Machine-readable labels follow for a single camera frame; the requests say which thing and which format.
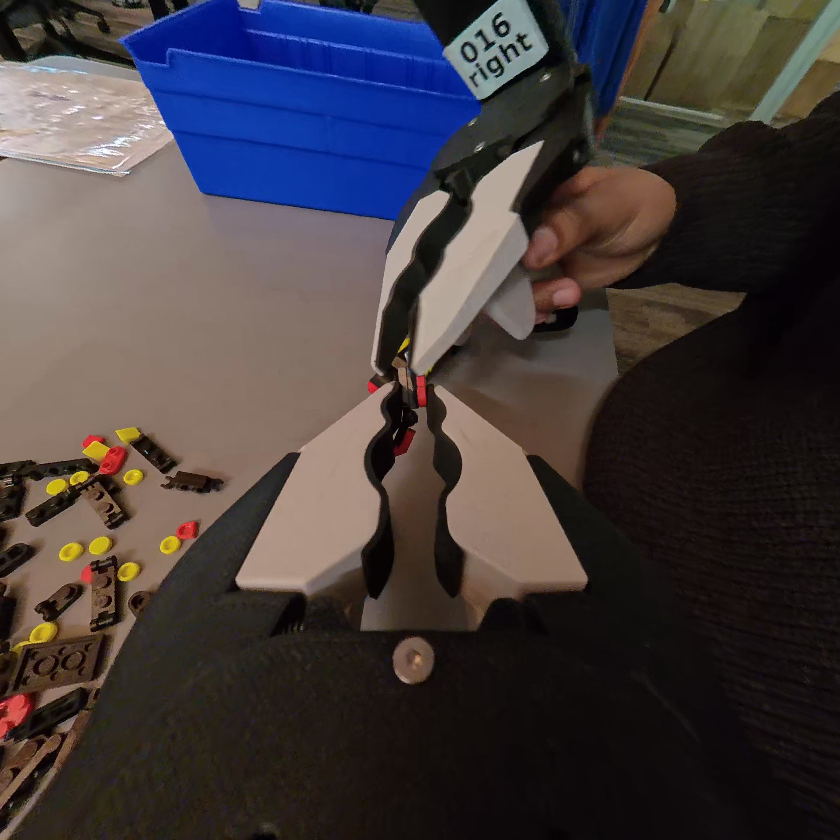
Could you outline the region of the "nested blue storage bins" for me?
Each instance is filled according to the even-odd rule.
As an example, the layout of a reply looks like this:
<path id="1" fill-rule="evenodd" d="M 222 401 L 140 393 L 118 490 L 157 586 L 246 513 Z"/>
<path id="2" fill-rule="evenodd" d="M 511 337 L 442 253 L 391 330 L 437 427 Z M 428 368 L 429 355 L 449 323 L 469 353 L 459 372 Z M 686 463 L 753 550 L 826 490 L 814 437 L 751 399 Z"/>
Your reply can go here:
<path id="1" fill-rule="evenodd" d="M 209 195 L 394 220 L 480 110 L 422 23 L 212 1 L 121 42 Z"/>

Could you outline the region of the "blue hanging cloth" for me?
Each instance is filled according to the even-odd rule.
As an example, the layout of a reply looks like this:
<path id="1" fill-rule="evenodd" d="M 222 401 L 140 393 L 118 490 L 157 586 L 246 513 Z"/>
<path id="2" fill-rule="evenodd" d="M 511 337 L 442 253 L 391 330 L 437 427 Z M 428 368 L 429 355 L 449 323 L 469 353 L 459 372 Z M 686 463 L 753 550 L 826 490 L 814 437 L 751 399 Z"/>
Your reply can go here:
<path id="1" fill-rule="evenodd" d="M 619 95 L 647 1 L 572 2 L 573 42 L 591 69 L 595 115 L 604 118 Z"/>

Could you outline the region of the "clear plastic bag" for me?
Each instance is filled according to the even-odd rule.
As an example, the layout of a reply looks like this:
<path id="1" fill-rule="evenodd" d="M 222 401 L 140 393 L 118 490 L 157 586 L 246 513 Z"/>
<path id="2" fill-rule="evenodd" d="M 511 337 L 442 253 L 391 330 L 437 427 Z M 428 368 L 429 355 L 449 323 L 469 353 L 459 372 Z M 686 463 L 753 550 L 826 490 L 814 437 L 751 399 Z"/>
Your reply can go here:
<path id="1" fill-rule="evenodd" d="M 138 80 L 2 62 L 3 160 L 124 176 L 173 140 Z"/>

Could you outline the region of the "pile of lego pieces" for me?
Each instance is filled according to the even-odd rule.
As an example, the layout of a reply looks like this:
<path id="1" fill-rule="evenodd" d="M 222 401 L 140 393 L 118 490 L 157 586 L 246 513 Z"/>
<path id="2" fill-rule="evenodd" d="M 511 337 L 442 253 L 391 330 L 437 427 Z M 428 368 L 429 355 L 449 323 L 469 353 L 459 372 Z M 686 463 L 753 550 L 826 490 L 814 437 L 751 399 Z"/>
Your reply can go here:
<path id="1" fill-rule="evenodd" d="M 110 661 L 203 530 L 218 476 L 137 427 L 2 464 L 2 828 L 78 743 Z"/>

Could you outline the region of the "yellow black lego car model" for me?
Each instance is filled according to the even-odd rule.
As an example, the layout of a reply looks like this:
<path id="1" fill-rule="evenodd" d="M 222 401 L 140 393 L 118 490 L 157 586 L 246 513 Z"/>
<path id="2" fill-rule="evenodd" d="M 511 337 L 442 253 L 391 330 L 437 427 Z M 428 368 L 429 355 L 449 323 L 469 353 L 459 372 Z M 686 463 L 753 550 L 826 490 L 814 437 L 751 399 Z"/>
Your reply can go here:
<path id="1" fill-rule="evenodd" d="M 418 423 L 417 411 L 427 405 L 426 376 L 415 374 L 408 366 L 408 348 L 411 343 L 406 338 L 394 358 L 392 368 L 386 374 L 374 374 L 367 383 L 368 393 L 372 394 L 389 382 L 397 382 L 400 386 L 402 407 L 398 423 L 392 432 L 393 454 L 395 457 L 404 455 L 411 446 Z"/>

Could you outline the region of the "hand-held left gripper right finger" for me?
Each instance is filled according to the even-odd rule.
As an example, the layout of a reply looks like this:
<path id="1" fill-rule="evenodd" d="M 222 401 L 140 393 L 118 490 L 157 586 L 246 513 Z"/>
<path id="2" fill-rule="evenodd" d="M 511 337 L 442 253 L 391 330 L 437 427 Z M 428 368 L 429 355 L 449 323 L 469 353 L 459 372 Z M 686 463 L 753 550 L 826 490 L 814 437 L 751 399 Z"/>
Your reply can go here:
<path id="1" fill-rule="evenodd" d="M 525 450 L 441 385 L 427 392 L 437 503 L 434 561 L 466 601 L 579 592 L 588 582 Z"/>

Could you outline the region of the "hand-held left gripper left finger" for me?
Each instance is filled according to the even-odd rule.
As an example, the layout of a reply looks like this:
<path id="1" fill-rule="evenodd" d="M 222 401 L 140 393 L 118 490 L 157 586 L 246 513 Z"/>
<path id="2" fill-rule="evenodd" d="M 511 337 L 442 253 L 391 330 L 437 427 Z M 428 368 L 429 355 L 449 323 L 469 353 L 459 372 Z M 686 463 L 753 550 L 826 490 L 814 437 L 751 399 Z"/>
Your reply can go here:
<path id="1" fill-rule="evenodd" d="M 383 479 L 402 414 L 401 386 L 384 385 L 297 452 L 237 574 L 240 590 L 382 594 L 395 552 Z"/>

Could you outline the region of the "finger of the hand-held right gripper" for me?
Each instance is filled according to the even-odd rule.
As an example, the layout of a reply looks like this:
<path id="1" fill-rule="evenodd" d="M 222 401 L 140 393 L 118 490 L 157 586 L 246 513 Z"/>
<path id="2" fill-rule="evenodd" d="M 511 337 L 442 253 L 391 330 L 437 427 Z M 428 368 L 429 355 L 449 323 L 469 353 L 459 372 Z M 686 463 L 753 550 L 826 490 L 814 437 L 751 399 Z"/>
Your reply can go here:
<path id="1" fill-rule="evenodd" d="M 385 258 L 371 352 L 375 370 L 390 369 L 404 340 L 412 336 L 419 296 L 469 215 L 469 198 L 436 190 L 406 217 Z"/>
<path id="2" fill-rule="evenodd" d="M 478 181 L 464 225 L 419 296 L 414 372 L 434 368 L 524 255 L 529 235 L 513 204 L 542 147 L 540 140 L 511 154 Z"/>

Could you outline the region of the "person's right forearm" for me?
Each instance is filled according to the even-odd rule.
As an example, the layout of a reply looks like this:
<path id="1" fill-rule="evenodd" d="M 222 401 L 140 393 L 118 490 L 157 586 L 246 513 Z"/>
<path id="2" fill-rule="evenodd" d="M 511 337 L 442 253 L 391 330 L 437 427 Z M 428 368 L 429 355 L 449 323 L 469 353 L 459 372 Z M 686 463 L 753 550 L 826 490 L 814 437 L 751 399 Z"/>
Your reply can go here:
<path id="1" fill-rule="evenodd" d="M 838 281 L 839 93 L 781 128 L 738 122 L 644 167 L 675 191 L 653 254 L 615 288 L 808 295 Z"/>

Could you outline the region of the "person's right hand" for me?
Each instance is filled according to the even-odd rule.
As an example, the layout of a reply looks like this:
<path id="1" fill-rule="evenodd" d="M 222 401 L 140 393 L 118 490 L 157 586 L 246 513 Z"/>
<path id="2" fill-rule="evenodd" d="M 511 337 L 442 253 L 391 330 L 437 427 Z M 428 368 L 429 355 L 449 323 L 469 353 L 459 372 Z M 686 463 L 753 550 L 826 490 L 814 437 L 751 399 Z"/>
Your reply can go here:
<path id="1" fill-rule="evenodd" d="M 633 274 L 656 251 L 676 209 L 675 189 L 644 169 L 588 166 L 561 184 L 521 261 L 539 276 L 532 283 L 535 323 Z"/>

